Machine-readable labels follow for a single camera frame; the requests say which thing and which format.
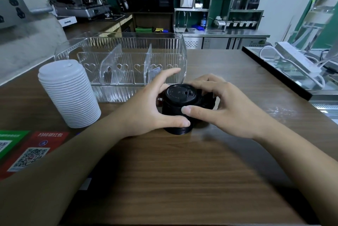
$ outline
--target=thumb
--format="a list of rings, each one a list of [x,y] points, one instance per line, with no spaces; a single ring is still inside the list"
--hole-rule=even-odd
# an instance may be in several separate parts
[[[183,106],[181,111],[183,114],[189,117],[200,119],[202,121],[209,122],[209,123],[213,123],[215,120],[215,116],[216,116],[215,110],[205,109],[205,108],[201,108],[201,107],[193,106],[193,105]]]
[[[159,122],[158,128],[164,127],[188,127],[190,121],[184,116],[167,116],[162,115]]]

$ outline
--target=black lid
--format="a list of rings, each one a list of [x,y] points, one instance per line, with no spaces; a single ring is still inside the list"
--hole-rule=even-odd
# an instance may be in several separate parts
[[[197,90],[188,84],[171,85],[164,92],[163,98],[167,102],[181,107],[192,105],[198,100]]]

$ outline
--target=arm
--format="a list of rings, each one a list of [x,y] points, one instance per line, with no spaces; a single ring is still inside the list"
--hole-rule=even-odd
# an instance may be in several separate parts
[[[57,225],[88,174],[120,139],[162,127],[189,126],[185,117],[165,116],[156,108],[157,95],[167,88],[164,81],[178,71],[162,71],[112,114],[1,181],[1,225]]]
[[[190,83],[220,98],[217,110],[196,106],[182,113],[207,121],[228,134],[254,139],[279,163],[310,202],[323,225],[338,225],[338,162],[271,118],[237,87],[215,75]]]

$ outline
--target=acrylic storage box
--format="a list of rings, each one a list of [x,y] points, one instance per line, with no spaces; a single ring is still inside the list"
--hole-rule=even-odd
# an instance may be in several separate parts
[[[54,59],[77,59],[99,102],[125,102],[161,71],[181,71],[167,84],[183,83],[187,49],[182,34],[84,33],[60,45]]]

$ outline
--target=white plastic lid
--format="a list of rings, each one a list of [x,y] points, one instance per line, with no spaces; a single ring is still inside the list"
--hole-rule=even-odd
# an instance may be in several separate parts
[[[60,60],[42,66],[38,77],[49,81],[67,81],[80,76],[83,70],[77,60]]]

